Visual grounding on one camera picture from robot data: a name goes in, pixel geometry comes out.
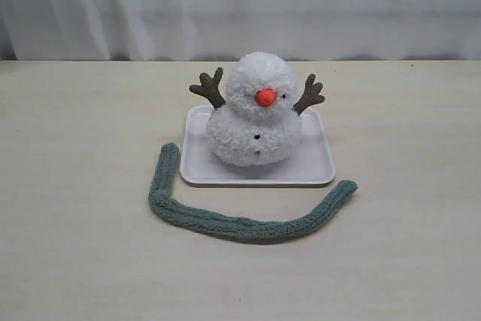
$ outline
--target stuffed toy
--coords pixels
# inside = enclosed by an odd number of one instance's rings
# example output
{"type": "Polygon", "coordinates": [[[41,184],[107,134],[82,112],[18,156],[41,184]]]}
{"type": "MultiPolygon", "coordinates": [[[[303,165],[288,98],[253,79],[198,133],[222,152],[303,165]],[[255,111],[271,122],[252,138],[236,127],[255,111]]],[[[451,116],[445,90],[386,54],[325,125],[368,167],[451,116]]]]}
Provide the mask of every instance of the stuffed toy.
{"type": "Polygon", "coordinates": [[[225,99],[219,91],[223,69],[213,77],[200,74],[201,85],[190,92],[213,106],[206,135],[210,149],[223,162],[240,167],[267,165],[290,157],[301,137],[302,117],[308,107],[321,104],[321,83],[311,74],[297,98],[295,74],[279,56],[247,54],[230,74],[225,99]]]}

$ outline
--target antler arm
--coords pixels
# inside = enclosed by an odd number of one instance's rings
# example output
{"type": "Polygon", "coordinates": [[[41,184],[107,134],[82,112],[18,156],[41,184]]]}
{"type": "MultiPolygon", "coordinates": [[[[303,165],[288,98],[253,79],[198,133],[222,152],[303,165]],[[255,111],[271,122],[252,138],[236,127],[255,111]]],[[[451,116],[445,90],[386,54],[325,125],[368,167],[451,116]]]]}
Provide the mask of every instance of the antler arm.
{"type": "Polygon", "coordinates": [[[201,73],[199,75],[201,85],[192,84],[189,87],[190,92],[206,98],[215,109],[221,108],[225,104],[225,99],[219,91],[219,83],[223,72],[223,69],[218,67],[213,77],[210,77],[207,73],[201,73]]]}
{"type": "Polygon", "coordinates": [[[316,75],[310,74],[306,79],[306,86],[304,88],[304,93],[302,93],[301,99],[294,104],[294,111],[301,115],[306,109],[311,105],[321,104],[325,100],[325,96],[320,95],[322,90],[322,83],[314,84],[316,75]]]}

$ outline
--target white rectangular tray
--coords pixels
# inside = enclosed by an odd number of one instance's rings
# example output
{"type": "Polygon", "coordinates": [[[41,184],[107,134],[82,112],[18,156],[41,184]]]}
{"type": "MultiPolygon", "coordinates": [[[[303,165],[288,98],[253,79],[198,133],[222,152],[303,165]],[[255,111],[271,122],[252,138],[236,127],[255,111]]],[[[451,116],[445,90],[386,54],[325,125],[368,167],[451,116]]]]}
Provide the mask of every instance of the white rectangular tray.
{"type": "Polygon", "coordinates": [[[208,148],[205,126],[212,109],[201,105],[187,114],[180,159],[185,181],[198,185],[321,186],[334,179],[334,160],[316,110],[307,109],[301,115],[301,143],[289,159],[273,165],[236,167],[222,162],[208,148]]]}

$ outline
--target white backdrop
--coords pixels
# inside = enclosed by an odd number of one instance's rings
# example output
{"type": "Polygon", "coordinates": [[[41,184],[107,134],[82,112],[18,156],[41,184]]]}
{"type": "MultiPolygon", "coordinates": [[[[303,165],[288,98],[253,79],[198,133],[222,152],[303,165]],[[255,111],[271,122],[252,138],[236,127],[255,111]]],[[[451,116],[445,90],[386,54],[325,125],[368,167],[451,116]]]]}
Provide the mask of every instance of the white backdrop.
{"type": "Polygon", "coordinates": [[[0,0],[0,13],[4,58],[481,59],[481,0],[0,0]]]}

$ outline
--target snowman body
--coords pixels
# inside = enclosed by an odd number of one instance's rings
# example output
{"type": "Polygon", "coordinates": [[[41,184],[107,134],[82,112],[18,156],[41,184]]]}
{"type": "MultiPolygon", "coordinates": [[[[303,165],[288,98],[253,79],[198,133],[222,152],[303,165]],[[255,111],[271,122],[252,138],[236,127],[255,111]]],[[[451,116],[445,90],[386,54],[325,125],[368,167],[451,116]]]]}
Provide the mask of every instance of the snowman body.
{"type": "Polygon", "coordinates": [[[210,149],[222,161],[267,165],[293,154],[302,119],[293,110],[296,80],[286,62],[270,53],[248,54],[231,73],[225,95],[206,127],[210,149]]]}

